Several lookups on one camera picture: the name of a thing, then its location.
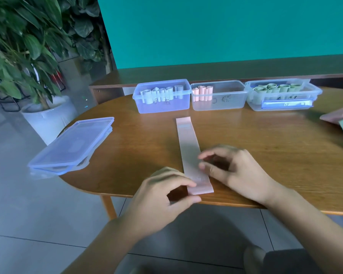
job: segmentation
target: clear plastic container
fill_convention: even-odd
[[[94,150],[111,133],[114,117],[80,120],[43,149],[28,167],[62,175],[89,164]]]
[[[195,111],[228,110],[242,108],[248,92],[241,81],[198,82],[191,84],[191,88],[198,86],[213,87],[212,94],[193,94],[192,106]]]
[[[297,85],[291,92],[257,92],[255,87],[260,85],[276,84]],[[310,83],[310,79],[280,79],[248,81],[245,83],[245,90],[248,91],[247,103],[255,111],[283,111],[283,110],[306,110],[313,106],[317,96],[323,91]]]
[[[144,82],[137,85],[132,98],[139,113],[178,111],[189,109],[191,92],[186,79]]]

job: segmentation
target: teal wall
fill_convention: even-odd
[[[343,54],[343,0],[98,0],[118,68]]]

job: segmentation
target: left hand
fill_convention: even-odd
[[[192,204],[201,201],[198,195],[190,195],[171,205],[167,194],[179,186],[195,187],[196,183],[170,167],[156,171],[142,182],[126,213],[121,216],[131,229],[130,236],[140,240],[151,235],[174,221]]]

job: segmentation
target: round wooden table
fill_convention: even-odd
[[[89,166],[62,175],[73,187],[101,196],[116,217],[110,196],[132,197],[141,182],[169,166],[183,171],[176,118],[190,116],[201,150],[218,143],[246,148],[276,181],[298,191],[319,210],[343,215],[343,131],[319,116],[343,107],[343,89],[323,88],[314,107],[295,111],[242,109],[188,110],[140,114],[132,96],[86,111],[83,119],[114,117],[113,132],[98,147]],[[211,178],[214,193],[202,203],[260,207]],[[170,199],[187,194],[172,192]]]

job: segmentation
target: white flower pot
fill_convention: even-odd
[[[24,106],[20,112],[43,141],[49,145],[59,133],[78,116],[68,96],[54,96],[53,103],[48,101],[49,110],[41,111],[40,104]]]

